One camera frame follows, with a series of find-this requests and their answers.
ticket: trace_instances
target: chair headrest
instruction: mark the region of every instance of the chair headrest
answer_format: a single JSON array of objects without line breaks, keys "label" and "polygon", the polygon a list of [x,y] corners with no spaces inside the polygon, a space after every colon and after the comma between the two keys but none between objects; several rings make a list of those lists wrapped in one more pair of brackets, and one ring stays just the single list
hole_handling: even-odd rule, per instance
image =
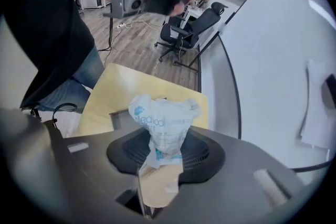
[{"label": "chair headrest", "polygon": [[220,2],[214,2],[211,4],[211,9],[217,14],[221,15],[224,12],[224,9],[227,8],[227,6],[223,5]]}]

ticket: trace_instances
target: camera lens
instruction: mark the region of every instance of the camera lens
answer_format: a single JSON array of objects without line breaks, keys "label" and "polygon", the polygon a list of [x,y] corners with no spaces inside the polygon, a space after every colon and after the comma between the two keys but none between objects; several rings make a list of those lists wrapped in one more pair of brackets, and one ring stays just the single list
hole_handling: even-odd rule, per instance
[{"label": "camera lens", "polygon": [[141,5],[141,1],[140,0],[136,0],[132,4],[132,9],[137,9],[137,8],[140,7],[140,5]]}]

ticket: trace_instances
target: black shirt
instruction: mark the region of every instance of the black shirt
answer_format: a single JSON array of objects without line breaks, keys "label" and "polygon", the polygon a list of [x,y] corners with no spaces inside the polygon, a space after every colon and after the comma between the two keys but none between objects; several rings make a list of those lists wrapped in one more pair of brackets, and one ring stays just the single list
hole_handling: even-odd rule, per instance
[{"label": "black shirt", "polygon": [[6,21],[38,74],[22,106],[52,93],[80,67],[94,47],[74,0],[8,0]]}]

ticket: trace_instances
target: chair backrest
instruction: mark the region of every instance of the chair backrest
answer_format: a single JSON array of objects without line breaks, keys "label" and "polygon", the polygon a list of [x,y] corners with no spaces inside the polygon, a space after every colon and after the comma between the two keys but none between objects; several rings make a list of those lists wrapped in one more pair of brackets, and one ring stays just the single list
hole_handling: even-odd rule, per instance
[{"label": "chair backrest", "polygon": [[190,47],[193,48],[198,41],[198,36],[204,32],[206,29],[212,27],[215,23],[220,20],[220,15],[218,12],[212,8],[206,9],[202,15],[191,23],[191,28],[193,30],[193,36],[191,38]]}]

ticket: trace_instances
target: wooden floor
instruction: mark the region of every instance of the wooden floor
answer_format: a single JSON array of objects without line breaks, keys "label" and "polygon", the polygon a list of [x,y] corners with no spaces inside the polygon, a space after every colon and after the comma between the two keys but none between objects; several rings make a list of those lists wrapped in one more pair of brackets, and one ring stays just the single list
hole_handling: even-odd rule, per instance
[{"label": "wooden floor", "polygon": [[[108,47],[109,38],[109,18],[103,17],[103,13],[109,12],[110,7],[102,9],[85,10],[81,17],[89,27],[96,46],[99,49]],[[117,29],[120,23],[131,23],[135,20],[143,20],[145,23],[133,23],[127,25],[130,29]],[[122,20],[113,20],[113,35],[115,39],[112,50],[99,52],[102,61],[106,57],[106,65],[113,62],[123,65],[158,78],[176,83],[192,90],[198,88],[197,74],[185,67],[173,66],[174,53],[169,53],[163,57],[163,62],[159,62],[159,56],[166,48],[154,43],[160,39],[160,30],[165,16],[158,14],[136,15]],[[181,57],[183,63],[188,64],[196,55],[196,50],[188,50],[187,54]]]}]

